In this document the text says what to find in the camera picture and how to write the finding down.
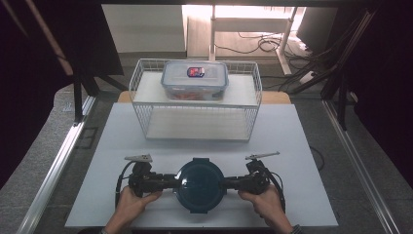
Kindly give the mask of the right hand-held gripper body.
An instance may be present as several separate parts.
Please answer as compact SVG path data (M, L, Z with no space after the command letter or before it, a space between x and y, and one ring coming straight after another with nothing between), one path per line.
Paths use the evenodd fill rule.
M270 183L273 183L276 186L278 191L281 191L280 184L274 178L274 173L270 172L268 168L265 167L261 158L279 155L279 152L275 153L264 153L264 154L251 154L246 156L248 163L246 167L249 172L249 177L252 178L254 186L248 188L247 191L252 194L261 194L263 193Z

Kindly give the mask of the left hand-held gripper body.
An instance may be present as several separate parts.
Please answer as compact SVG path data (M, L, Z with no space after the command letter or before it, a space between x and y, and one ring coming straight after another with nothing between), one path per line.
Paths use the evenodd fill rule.
M128 176L128 184L136 196L142 197L144 193L164 189L166 182L164 176L151 171L153 160L150 154L127 156L126 160L133 164L131 174Z

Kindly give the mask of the round dark lidded container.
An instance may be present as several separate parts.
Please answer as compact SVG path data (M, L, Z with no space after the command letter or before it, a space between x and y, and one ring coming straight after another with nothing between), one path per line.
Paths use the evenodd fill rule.
M208 158L194 158L178 172L180 186L173 189L178 202L191 214L207 214L223 199L226 190L221 170Z

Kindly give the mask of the white two-tier wire rack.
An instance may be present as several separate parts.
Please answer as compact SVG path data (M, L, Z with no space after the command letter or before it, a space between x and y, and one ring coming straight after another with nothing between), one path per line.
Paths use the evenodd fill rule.
M142 58L130 81L131 103L149 139L248 141L262 100L258 65L252 61L217 61L227 65L229 85L220 101L169 99L161 84L168 61Z

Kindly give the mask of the clear rectangular lidded container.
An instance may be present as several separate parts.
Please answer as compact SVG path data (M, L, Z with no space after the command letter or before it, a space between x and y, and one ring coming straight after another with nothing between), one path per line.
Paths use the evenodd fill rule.
M216 61L168 61L161 84L169 99L220 101L229 85L227 65Z

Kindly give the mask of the person's right hand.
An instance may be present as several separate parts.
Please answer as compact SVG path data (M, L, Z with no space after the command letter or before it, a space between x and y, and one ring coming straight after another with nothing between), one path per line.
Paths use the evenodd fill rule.
M279 192L274 185L269 185L259 195L239 191L239 196L250 202L254 210L271 228L291 225L282 209Z

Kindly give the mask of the person's left hand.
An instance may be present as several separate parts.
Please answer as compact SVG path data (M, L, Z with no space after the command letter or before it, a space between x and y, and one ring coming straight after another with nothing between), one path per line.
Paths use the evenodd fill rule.
M146 206L161 197L160 191L138 197L128 186L124 187L112 219L118 224L130 224L138 218Z

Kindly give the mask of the wooden table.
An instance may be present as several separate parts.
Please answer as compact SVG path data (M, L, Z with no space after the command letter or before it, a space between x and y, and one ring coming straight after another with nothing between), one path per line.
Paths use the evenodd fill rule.
M127 91L121 92L118 101L121 103L129 103L131 101L130 94ZM262 104L291 104L290 97L284 92L263 91Z

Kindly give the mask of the black metal stand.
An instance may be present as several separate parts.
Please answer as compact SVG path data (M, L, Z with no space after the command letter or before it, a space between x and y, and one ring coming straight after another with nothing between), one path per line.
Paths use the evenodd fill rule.
M82 90L85 90L90 97L95 98L99 94L100 88L98 87L98 84L95 81L94 77L91 75L74 74L72 78L75 111L74 125L77 126L84 119L84 111L86 110L86 108L83 106ZM98 78L120 91L126 91L128 89L125 85L110 77L109 75L99 74Z
M335 94L338 94L336 120L344 131L347 130L345 122L347 90L346 76L340 74L329 78L320 93L322 99L332 99Z

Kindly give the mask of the white power strip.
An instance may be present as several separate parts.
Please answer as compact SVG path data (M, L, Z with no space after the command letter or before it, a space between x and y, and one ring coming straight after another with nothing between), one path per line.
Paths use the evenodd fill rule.
M315 76L316 76L316 72L314 71L309 71L308 73L306 73L300 80L299 82L301 84L305 84L307 82L309 82L310 80L312 80Z

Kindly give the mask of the dark curtain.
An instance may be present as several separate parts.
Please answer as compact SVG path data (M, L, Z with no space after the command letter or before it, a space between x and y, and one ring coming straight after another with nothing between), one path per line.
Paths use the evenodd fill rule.
M345 69L355 112L413 188L413 0L381 0Z
M74 74L95 79L123 73L100 3L34 4ZM73 84L72 76L63 71L25 0L0 0L0 189L43 128L56 92Z

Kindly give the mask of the white cabinet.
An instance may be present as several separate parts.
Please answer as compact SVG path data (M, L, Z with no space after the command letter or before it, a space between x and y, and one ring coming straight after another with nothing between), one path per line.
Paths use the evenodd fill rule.
M185 52L187 19L180 5L103 5L119 53Z

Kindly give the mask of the dark monitor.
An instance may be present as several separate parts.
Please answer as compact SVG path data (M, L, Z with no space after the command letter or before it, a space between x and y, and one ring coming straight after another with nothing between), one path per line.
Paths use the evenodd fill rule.
M326 51L338 39L337 12L337 8L306 8L297 37L314 54Z

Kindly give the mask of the aluminium rail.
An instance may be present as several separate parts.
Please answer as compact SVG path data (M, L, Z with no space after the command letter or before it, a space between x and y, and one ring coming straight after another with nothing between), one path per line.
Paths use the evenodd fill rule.
M339 124L337 120L338 114L334 109L333 103L329 100L323 100L321 103L346 151L346 154L348 155L353 165L353 168L355 169L357 177L384 231L386 232L386 234L400 234L399 228L395 223L394 216L390 211L389 206L387 205L383 196L380 194L378 188L376 187L370 176L370 173L363 164L352 139Z
M66 135L16 234L34 234L34 231L54 193L64 167L68 162L70 154L73 151L74 145L85 127L86 119L94 106L94 102L94 97L87 96L82 103L80 120L73 124L69 129L68 134Z

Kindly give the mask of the white desk frame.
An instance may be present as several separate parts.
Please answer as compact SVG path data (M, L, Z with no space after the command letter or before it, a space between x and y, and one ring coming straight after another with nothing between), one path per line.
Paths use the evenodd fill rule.
M279 46L276 48L276 54L282 67L284 75L291 75L291 69L285 57L285 47L291 32L292 25L298 8L293 7L290 14L283 13L278 18L271 17L267 14L261 16L261 11L253 7L235 6L235 9L247 13L246 17L218 17L216 10L222 10L223 7L212 5L210 17L210 42L208 59L215 60L216 46L215 34L217 32L268 32L281 33L282 38Z

